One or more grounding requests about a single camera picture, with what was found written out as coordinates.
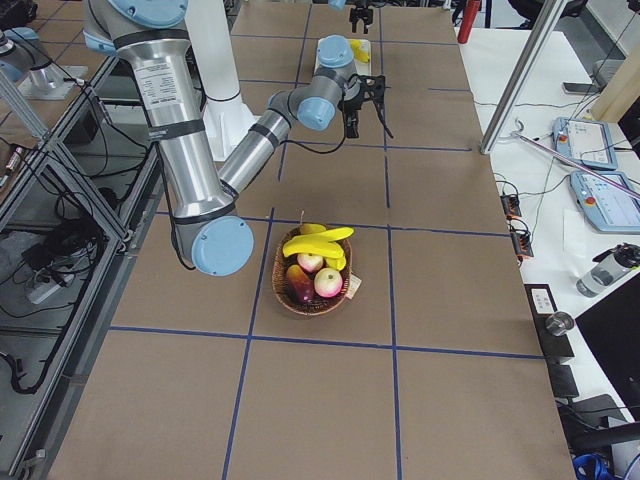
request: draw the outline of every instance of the fruit basket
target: fruit basket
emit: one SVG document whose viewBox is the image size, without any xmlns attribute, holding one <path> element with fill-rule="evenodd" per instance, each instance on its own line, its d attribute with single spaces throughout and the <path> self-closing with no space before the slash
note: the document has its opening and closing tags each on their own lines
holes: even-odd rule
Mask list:
<svg viewBox="0 0 640 480">
<path fill-rule="evenodd" d="M 342 288 L 340 289 L 340 292 L 331 298 L 323 298 L 316 294 L 309 303 L 298 303 L 289 296 L 286 281 L 287 269 L 296 263 L 296 256 L 292 255 L 289 258 L 285 258 L 282 254 L 282 247 L 285 243 L 299 234 L 300 229 L 296 227 L 289 231 L 278 244 L 276 258 L 273 265 L 273 273 L 271 276 L 273 291 L 278 302 L 292 312 L 307 316 L 322 315 L 336 309 L 345 299 L 345 295 L 349 289 L 349 277 L 351 276 L 351 244 L 346 238 L 337 241 L 337 243 L 343 248 L 347 259 L 346 267 L 344 267 L 340 272 L 340 275 L 342 276 Z"/>
</svg>

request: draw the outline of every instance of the yellow object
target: yellow object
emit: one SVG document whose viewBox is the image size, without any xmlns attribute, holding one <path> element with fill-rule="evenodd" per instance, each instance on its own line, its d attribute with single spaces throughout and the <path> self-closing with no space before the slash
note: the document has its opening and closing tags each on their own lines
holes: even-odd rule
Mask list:
<svg viewBox="0 0 640 480">
<path fill-rule="evenodd" d="M 338 270 L 339 272 L 347 266 L 347 257 L 344 255 L 340 258 L 325 258 L 324 261 L 326 262 L 327 267 Z"/>
<path fill-rule="evenodd" d="M 353 56 L 356 60 L 362 63 L 369 63 L 371 61 L 371 57 L 367 51 L 362 48 L 361 40 L 349 40 L 349 45 L 351 45 L 351 50 L 353 50 Z"/>
<path fill-rule="evenodd" d="M 306 235 L 298 235 L 297 237 L 304 237 L 308 240 L 324 240 L 326 242 L 334 242 L 336 240 L 342 240 L 344 238 L 353 235 L 354 229 L 351 227 L 338 227 L 324 232 L 309 233 Z"/>
<path fill-rule="evenodd" d="M 337 243 L 326 239 L 308 238 L 309 236 L 298 235 L 293 237 L 282 246 L 282 254 L 285 257 L 290 257 L 296 253 L 311 253 L 325 258 L 344 257 L 344 250 Z"/>
<path fill-rule="evenodd" d="M 310 233 L 320 233 L 324 232 L 327 229 L 324 225 L 320 225 L 319 223 L 303 223 L 300 225 L 300 233 L 302 235 L 308 235 Z"/>
</svg>

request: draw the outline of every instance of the white table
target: white table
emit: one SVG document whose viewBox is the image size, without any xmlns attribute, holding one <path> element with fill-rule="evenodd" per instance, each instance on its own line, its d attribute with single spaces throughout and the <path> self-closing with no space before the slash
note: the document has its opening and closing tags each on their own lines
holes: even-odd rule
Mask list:
<svg viewBox="0 0 640 480">
<path fill-rule="evenodd" d="M 528 35 L 527 31 L 474 29 L 469 42 L 461 45 L 465 69 L 476 102 L 495 104 L 499 101 Z M 565 94 L 561 87 L 562 82 L 588 83 L 590 78 L 564 34 L 554 32 L 517 103 L 562 106 L 583 100 L 582 96 Z M 541 137 L 541 143 L 551 146 L 551 138 L 542 137 L 551 133 L 557 117 L 571 116 L 575 109 L 575 105 L 564 108 L 516 107 L 507 123 L 507 130 L 502 135 L 507 136 L 510 130 L 515 129 L 515 119 L 518 118 L 525 125 L 525 135 L 530 138 Z M 484 130 L 495 107 L 476 104 L 476 110 Z M 617 125 L 612 124 L 610 128 L 614 143 L 624 139 Z M 626 143 L 620 146 L 629 147 Z M 637 156 L 633 152 L 617 152 L 617 156 L 619 170 L 624 171 L 630 178 L 639 180 L 640 162 Z M 551 158 L 517 140 L 497 144 L 491 152 L 491 162 L 494 172 L 504 175 L 520 192 L 537 193 L 547 190 L 572 170 L 555 161 L 545 189 L 545 178 Z M 512 190 L 509 188 L 507 186 L 506 191 L 511 193 Z M 536 223 L 539 201 L 539 195 L 521 196 L 523 220 L 532 229 Z M 638 235 L 598 233 L 583 218 L 568 179 L 553 192 L 545 194 L 533 236 L 535 257 L 525 260 L 520 270 L 524 283 L 549 284 L 558 309 L 574 317 L 614 291 L 613 288 L 609 288 L 606 293 L 596 298 L 586 298 L 577 292 L 575 282 L 594 265 L 591 259 L 621 242 L 640 243 Z M 622 285 L 632 276 L 627 275 L 616 286 Z M 568 338 L 575 353 L 575 358 L 568 364 L 572 368 L 580 392 L 578 400 L 607 393 L 619 406 L 623 405 L 579 330 L 571 330 Z M 633 421 L 627 411 L 623 411 L 623 414 L 629 421 Z"/>
</svg>

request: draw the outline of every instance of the apple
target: apple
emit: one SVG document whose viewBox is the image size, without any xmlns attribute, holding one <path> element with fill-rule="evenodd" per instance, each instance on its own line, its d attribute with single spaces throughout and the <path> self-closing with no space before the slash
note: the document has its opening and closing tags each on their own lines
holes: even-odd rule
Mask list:
<svg viewBox="0 0 640 480">
<path fill-rule="evenodd" d="M 324 266 L 324 257 L 312 253 L 299 253 L 297 261 L 298 265 L 307 273 L 317 272 Z"/>
<path fill-rule="evenodd" d="M 340 272 L 333 268 L 323 268 L 316 273 L 316 278 L 313 279 L 313 288 L 321 297 L 335 297 L 342 289 Z"/>
</svg>

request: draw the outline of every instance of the black chair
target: black chair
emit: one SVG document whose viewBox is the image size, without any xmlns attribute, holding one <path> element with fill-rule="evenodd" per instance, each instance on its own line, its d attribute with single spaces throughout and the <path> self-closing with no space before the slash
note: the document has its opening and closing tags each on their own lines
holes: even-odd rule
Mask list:
<svg viewBox="0 0 640 480">
<path fill-rule="evenodd" d="M 571 0 L 561 17 L 578 17 L 587 5 L 588 0 Z M 526 18 L 527 20 L 520 25 L 520 28 L 530 30 L 533 28 L 533 24 L 536 22 L 540 10 L 542 10 L 542 4 L 544 0 L 509 0 L 511 6 L 518 12 L 518 15 Z"/>
</svg>

